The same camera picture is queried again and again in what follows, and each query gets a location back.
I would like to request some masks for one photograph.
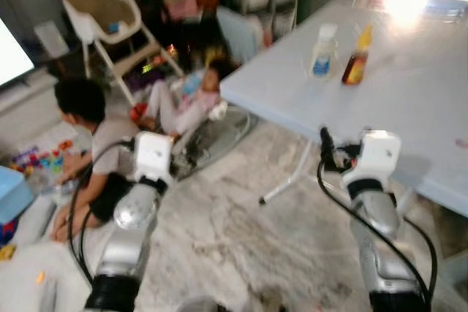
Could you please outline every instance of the television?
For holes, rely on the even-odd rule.
[[[0,88],[34,68],[34,64],[0,18]]]

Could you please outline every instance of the child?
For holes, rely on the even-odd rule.
[[[90,80],[63,80],[56,84],[55,95],[61,110],[62,120],[82,126],[92,135],[91,152],[84,156],[67,156],[63,183],[83,171],[107,145],[123,137],[134,137],[139,129],[128,118],[109,118],[105,116],[105,98],[102,89]],[[81,230],[84,218],[91,211],[87,227],[98,227],[108,221],[114,207],[129,187],[126,177],[132,174],[133,160],[130,153],[119,148],[111,148],[97,161],[88,184],[78,192],[75,206],[72,233]],[[67,218],[70,205],[58,212],[53,224],[51,237],[64,242],[68,236]]]
[[[192,94],[182,96],[176,104],[167,83],[157,81],[153,85],[148,106],[139,126],[153,130],[156,119],[166,134],[178,139],[186,130],[198,125],[206,114],[219,101],[219,83],[235,69],[235,65],[227,58],[215,58],[209,64],[200,87]]]

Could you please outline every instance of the boy's dark hair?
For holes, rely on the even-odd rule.
[[[214,58],[211,60],[208,68],[214,69],[218,73],[219,82],[221,82],[233,73],[238,68],[238,65],[228,58]]]
[[[97,83],[85,78],[66,79],[55,85],[54,92],[63,113],[78,115],[88,122],[104,120],[104,92]]]

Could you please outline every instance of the tabletop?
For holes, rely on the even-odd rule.
[[[324,23],[338,25],[338,58],[328,80],[309,74]],[[367,24],[373,41],[364,80],[342,85]],[[466,23],[424,18],[403,25],[384,12],[334,0],[224,80],[221,95],[315,141],[324,125],[341,141],[356,140],[369,126],[394,132],[402,141],[394,179],[468,216]]]

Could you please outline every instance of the blue box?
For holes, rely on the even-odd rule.
[[[22,173],[0,166],[0,224],[14,219],[33,198]]]

